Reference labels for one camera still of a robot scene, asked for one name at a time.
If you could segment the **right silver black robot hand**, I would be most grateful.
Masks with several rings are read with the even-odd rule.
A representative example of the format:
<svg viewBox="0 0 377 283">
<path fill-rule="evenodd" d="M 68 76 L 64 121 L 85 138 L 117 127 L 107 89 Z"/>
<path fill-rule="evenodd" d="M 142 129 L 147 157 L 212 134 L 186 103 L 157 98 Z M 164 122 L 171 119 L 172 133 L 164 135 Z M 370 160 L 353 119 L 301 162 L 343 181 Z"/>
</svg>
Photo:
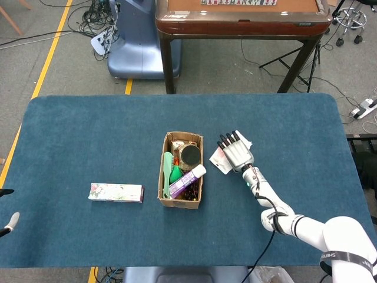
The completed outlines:
<svg viewBox="0 0 377 283">
<path fill-rule="evenodd" d="M 252 144 L 238 130 L 221 134 L 217 144 L 234 171 L 242 172 L 246 166 L 254 165 Z"/>
</svg>

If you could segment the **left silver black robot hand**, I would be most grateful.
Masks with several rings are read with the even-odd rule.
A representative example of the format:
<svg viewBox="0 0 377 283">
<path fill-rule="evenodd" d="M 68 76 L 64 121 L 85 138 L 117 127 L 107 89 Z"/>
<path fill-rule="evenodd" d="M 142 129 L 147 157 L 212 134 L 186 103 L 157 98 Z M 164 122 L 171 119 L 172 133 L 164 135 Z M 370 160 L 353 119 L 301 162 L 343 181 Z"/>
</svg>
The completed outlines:
<svg viewBox="0 0 377 283">
<path fill-rule="evenodd" d="M 0 189 L 0 198 L 5 195 L 10 195 L 12 193 L 14 193 L 13 189 Z M 15 229 L 19 220 L 19 216 L 20 216 L 19 212 L 15 212 L 11 216 L 9 223 L 0 229 L 0 238 L 11 233 Z"/>
</svg>

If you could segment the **white plastic packet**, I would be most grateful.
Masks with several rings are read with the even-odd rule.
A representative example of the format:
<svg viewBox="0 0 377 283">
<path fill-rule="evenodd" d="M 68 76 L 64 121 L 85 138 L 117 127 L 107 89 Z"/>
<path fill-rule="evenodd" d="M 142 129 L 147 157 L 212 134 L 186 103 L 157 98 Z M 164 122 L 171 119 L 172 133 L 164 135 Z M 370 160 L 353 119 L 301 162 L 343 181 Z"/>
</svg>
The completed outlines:
<svg viewBox="0 0 377 283">
<path fill-rule="evenodd" d="M 217 147 L 215 152 L 211 155 L 210 161 L 225 175 L 228 174 L 231 170 L 233 170 L 219 146 Z"/>
</svg>

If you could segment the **mint green plastic brush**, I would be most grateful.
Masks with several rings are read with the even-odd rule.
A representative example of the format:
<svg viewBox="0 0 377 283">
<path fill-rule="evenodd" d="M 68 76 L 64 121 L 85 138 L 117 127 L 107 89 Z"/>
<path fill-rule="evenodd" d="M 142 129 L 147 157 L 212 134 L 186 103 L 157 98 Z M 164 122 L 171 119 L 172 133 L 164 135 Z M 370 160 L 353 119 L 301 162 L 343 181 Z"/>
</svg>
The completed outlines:
<svg viewBox="0 0 377 283">
<path fill-rule="evenodd" d="M 163 185 L 163 197 L 165 199 L 170 198 L 170 175 L 173 169 L 173 161 L 174 157 L 170 152 L 165 152 L 163 154 L 163 177 L 164 177 L 164 185 Z"/>
</svg>

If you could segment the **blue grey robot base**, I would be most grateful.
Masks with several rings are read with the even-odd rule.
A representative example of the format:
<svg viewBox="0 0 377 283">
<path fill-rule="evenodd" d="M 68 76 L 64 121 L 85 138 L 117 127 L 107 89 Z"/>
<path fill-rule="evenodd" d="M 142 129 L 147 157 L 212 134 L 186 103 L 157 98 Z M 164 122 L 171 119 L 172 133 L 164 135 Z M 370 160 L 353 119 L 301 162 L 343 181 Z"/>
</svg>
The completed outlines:
<svg viewBox="0 0 377 283">
<path fill-rule="evenodd" d="M 111 44 L 107 65 L 116 78 L 162 80 L 156 0 L 109 0 L 119 38 Z"/>
</svg>

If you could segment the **open brown cardboard box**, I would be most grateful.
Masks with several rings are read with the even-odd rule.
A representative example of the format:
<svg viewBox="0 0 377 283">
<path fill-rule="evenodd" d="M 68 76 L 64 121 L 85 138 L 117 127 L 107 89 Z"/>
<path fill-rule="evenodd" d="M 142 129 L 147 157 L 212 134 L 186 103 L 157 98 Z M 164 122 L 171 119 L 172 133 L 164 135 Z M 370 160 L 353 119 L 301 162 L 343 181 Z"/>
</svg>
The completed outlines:
<svg viewBox="0 0 377 283">
<path fill-rule="evenodd" d="M 186 209 L 197 209 L 199 207 L 201 196 L 202 196 L 202 187 L 203 187 L 203 176 L 197 180 L 199 182 L 199 196 L 196 201 L 189 201 L 183 199 L 183 192 L 180 193 L 175 199 L 169 198 L 165 199 L 163 197 L 163 185 L 164 185 L 164 177 L 163 177 L 163 154 L 165 152 L 171 153 L 171 142 L 173 140 L 181 140 L 187 142 L 195 142 L 201 151 L 201 164 L 203 165 L 203 136 L 199 134 L 183 132 L 183 131 L 171 131 L 165 135 L 163 141 L 163 149 L 161 154 L 161 162 L 160 162 L 160 173 L 158 179 L 158 194 L 157 198 L 159 201 L 166 207 L 176 207 L 176 208 L 186 208 Z"/>
</svg>

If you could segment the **clear plastic bag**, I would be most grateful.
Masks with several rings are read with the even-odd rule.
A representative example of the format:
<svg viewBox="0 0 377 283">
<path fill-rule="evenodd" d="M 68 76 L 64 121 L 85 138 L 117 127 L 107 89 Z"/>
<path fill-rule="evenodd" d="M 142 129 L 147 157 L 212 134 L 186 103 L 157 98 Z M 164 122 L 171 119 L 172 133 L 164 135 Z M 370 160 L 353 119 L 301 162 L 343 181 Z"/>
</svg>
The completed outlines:
<svg viewBox="0 0 377 283">
<path fill-rule="evenodd" d="M 250 283 L 289 283 L 280 266 L 257 266 L 250 274 Z"/>
</svg>

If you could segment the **glass jar black lid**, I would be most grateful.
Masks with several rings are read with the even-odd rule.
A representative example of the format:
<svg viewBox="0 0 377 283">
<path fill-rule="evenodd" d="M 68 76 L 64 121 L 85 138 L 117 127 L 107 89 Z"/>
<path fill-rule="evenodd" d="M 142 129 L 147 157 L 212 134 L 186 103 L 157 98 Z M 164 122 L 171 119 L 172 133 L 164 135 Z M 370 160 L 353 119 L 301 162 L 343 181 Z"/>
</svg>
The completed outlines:
<svg viewBox="0 0 377 283">
<path fill-rule="evenodd" d="M 197 143 L 192 141 L 183 141 L 184 146 L 180 147 L 179 168 L 183 171 L 190 171 L 201 163 L 201 151 Z"/>
</svg>

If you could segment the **dark red snack pack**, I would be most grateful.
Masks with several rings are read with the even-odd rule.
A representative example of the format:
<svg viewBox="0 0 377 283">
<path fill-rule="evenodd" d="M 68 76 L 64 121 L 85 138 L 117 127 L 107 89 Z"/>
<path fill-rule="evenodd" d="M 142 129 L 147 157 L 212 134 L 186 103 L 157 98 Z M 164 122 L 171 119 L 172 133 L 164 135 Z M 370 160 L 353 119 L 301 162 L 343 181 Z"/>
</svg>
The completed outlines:
<svg viewBox="0 0 377 283">
<path fill-rule="evenodd" d="M 189 201 L 196 201 L 199 196 L 199 182 L 196 181 L 186 187 L 185 191 L 183 192 L 183 199 Z"/>
</svg>

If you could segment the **purple white tube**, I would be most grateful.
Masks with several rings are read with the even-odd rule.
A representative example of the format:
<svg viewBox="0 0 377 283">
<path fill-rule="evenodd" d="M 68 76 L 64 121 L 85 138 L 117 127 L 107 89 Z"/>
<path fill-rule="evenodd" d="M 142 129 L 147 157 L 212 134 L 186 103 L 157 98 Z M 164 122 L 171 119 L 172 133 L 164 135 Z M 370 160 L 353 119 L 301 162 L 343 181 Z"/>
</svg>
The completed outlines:
<svg viewBox="0 0 377 283">
<path fill-rule="evenodd" d="M 170 197 L 175 199 L 182 191 L 195 181 L 199 180 L 204 174 L 206 174 L 205 167 L 202 164 L 198 164 L 194 169 L 169 186 Z"/>
</svg>

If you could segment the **red white snack packet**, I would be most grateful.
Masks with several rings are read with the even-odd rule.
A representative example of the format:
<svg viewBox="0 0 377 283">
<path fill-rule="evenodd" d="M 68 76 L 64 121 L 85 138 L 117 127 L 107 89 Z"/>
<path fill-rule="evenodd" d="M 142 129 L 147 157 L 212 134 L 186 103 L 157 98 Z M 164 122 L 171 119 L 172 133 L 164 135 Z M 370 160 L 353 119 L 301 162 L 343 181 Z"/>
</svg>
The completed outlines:
<svg viewBox="0 0 377 283">
<path fill-rule="evenodd" d="M 185 143 L 181 140 L 173 140 L 171 142 L 171 153 L 173 155 L 173 165 L 178 166 L 180 163 L 180 154 L 179 150 L 181 146 L 184 146 Z"/>
</svg>

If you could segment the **green ball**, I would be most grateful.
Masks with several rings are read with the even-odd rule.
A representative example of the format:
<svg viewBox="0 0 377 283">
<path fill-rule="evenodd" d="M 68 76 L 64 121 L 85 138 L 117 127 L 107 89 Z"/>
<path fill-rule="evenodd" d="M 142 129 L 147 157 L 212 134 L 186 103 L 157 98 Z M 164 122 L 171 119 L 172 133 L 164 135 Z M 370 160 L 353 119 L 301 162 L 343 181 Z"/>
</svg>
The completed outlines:
<svg viewBox="0 0 377 283">
<path fill-rule="evenodd" d="M 182 176 L 183 176 L 182 170 L 179 168 L 179 166 L 174 165 L 170 173 L 169 181 L 170 183 L 174 183 L 177 180 L 179 180 Z"/>
</svg>

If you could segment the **black tripod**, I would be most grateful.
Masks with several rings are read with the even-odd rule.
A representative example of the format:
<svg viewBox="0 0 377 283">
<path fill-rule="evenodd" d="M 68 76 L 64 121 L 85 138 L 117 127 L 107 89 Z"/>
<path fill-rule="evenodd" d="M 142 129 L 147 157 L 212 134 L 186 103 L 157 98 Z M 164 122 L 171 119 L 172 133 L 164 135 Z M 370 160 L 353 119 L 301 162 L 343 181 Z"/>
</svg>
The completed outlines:
<svg viewBox="0 0 377 283">
<path fill-rule="evenodd" d="M 313 60 L 310 62 L 310 63 L 307 63 L 303 68 L 302 70 L 304 70 L 306 67 L 310 67 L 310 74 L 308 76 L 308 78 L 303 78 L 300 74 L 297 75 L 297 78 L 299 79 L 299 81 L 301 83 L 303 83 L 303 85 L 305 85 L 307 87 L 306 89 L 306 92 L 309 93 L 310 90 L 311 90 L 311 86 L 312 86 L 312 80 L 313 80 L 313 75 L 314 75 L 314 72 L 315 72 L 315 68 L 318 64 L 320 64 L 321 60 L 320 60 L 320 51 L 321 51 L 321 44 L 318 43 L 315 47 L 315 50 L 314 50 L 314 53 L 313 53 Z M 284 59 L 286 57 L 288 57 L 289 55 L 292 55 L 292 54 L 295 54 L 297 52 L 299 52 L 300 50 L 302 49 L 302 47 L 300 48 L 297 48 L 291 52 L 288 52 L 286 54 L 283 54 L 277 58 L 275 58 L 274 60 L 271 60 L 271 61 L 268 61 L 267 63 L 264 63 L 262 65 L 259 66 L 260 69 L 263 69 L 265 70 L 268 74 L 270 74 L 267 69 L 265 69 L 266 66 L 270 65 L 270 64 L 273 64 L 275 62 L 279 62 L 281 63 L 281 65 L 283 65 L 285 68 L 287 68 L 288 70 L 291 69 L 291 66 L 286 63 L 284 61 Z"/>
</svg>

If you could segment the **floral printed rectangular carton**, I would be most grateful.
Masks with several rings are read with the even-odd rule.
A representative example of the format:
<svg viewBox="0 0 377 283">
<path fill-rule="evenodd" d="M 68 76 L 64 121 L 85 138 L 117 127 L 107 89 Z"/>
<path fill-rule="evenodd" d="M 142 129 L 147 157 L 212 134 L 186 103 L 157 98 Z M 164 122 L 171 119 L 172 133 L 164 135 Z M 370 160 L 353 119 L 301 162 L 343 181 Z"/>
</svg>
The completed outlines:
<svg viewBox="0 0 377 283">
<path fill-rule="evenodd" d="M 142 185 L 92 183 L 88 199 L 104 202 L 142 203 L 144 188 Z"/>
</svg>

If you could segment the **blue felt table cloth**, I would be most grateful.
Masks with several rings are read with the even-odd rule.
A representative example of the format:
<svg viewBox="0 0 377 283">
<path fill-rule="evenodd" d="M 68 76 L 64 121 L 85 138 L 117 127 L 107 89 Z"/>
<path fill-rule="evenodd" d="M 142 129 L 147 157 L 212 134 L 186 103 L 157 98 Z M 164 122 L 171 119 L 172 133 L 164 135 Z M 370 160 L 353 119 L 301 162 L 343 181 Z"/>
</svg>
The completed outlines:
<svg viewBox="0 0 377 283">
<path fill-rule="evenodd" d="M 256 166 L 296 213 L 358 220 L 377 246 L 336 101 L 327 94 L 47 96 L 30 101 L 0 198 L 0 268 L 315 265 L 320 252 L 272 235 L 236 173 L 209 160 L 221 134 L 253 142 Z M 157 198 L 164 136 L 203 136 L 197 209 Z M 142 185 L 142 203 L 88 199 L 92 183 Z"/>
</svg>

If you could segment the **black equipment case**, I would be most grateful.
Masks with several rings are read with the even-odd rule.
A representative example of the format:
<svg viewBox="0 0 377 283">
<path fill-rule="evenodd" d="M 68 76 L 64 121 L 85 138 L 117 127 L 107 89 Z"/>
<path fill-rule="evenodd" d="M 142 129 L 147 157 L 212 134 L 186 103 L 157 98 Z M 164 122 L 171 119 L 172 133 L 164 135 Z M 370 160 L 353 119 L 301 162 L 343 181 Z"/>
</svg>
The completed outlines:
<svg viewBox="0 0 377 283">
<path fill-rule="evenodd" d="M 362 187 L 377 193 L 377 134 L 347 134 L 346 138 Z"/>
</svg>

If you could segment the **brown mahjong table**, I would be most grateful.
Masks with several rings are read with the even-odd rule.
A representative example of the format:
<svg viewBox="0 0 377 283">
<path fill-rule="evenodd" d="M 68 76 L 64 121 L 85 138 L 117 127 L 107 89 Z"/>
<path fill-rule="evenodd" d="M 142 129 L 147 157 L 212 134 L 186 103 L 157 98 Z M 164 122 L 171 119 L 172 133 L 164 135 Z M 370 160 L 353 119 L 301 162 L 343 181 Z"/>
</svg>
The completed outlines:
<svg viewBox="0 0 377 283">
<path fill-rule="evenodd" d="M 289 90 L 332 22 L 327 0 L 277 0 L 276 5 L 202 5 L 201 0 L 156 0 L 167 94 L 175 94 L 171 42 L 177 39 L 296 40 L 302 49 L 281 83 Z"/>
</svg>

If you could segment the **grey blue robot chassis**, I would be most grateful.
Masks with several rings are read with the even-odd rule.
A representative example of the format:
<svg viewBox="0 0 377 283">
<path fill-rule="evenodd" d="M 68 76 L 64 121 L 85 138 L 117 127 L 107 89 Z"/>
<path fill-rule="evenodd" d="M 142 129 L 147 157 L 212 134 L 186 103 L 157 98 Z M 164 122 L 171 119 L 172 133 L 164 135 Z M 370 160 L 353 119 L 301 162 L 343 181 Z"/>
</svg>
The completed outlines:
<svg viewBox="0 0 377 283">
<path fill-rule="evenodd" d="M 126 267 L 123 283 L 241 283 L 245 266 Z"/>
</svg>

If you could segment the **white power strip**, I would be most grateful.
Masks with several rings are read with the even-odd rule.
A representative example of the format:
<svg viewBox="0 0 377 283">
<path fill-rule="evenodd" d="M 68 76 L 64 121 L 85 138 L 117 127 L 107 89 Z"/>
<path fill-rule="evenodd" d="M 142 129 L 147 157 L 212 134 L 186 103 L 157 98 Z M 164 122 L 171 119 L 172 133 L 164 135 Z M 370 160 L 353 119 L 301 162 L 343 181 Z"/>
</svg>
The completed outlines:
<svg viewBox="0 0 377 283">
<path fill-rule="evenodd" d="M 103 31 L 92 38 L 90 43 L 98 55 L 106 55 L 110 49 L 110 34 L 107 31 Z"/>
<path fill-rule="evenodd" d="M 374 100 L 367 98 L 366 100 L 361 102 L 359 107 L 351 111 L 350 114 L 354 119 L 360 120 L 373 112 L 375 109 L 377 109 L 377 98 Z"/>
</svg>

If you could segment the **black chrome rolling stool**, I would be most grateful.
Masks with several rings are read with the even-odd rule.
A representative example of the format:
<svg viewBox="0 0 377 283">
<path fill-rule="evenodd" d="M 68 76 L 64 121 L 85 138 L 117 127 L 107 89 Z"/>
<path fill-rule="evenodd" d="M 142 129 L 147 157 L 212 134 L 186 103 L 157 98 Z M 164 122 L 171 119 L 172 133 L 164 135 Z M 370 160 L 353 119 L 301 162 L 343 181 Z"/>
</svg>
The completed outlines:
<svg viewBox="0 0 377 283">
<path fill-rule="evenodd" d="M 362 34 L 365 30 L 365 25 L 367 23 L 366 15 L 361 11 L 362 5 L 371 6 L 373 8 L 376 5 L 375 0 L 352 0 L 353 2 L 356 1 L 357 4 L 350 7 L 342 8 L 342 5 L 345 0 L 341 0 L 339 5 L 332 13 L 332 24 L 344 27 L 343 33 L 339 36 L 336 40 L 336 46 L 341 47 L 344 44 L 343 37 L 346 33 L 350 30 L 359 30 L 358 34 L 356 35 L 355 39 L 353 40 L 355 44 L 359 44 L 363 41 Z"/>
</svg>

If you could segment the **white chair wooden legs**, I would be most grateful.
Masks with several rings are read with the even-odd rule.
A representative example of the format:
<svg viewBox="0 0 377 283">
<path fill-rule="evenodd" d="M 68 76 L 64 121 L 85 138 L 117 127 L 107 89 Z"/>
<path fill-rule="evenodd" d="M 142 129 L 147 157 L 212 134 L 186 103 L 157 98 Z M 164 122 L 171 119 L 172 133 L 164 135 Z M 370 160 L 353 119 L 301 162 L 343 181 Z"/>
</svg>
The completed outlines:
<svg viewBox="0 0 377 283">
<path fill-rule="evenodd" d="M 33 7 L 26 0 L 17 0 L 22 6 L 27 10 L 32 10 Z M 17 23 L 11 18 L 11 16 L 6 12 L 6 10 L 0 5 L 0 14 L 8 21 L 11 27 L 17 32 L 18 35 L 23 35 L 24 33 L 17 25 Z"/>
</svg>

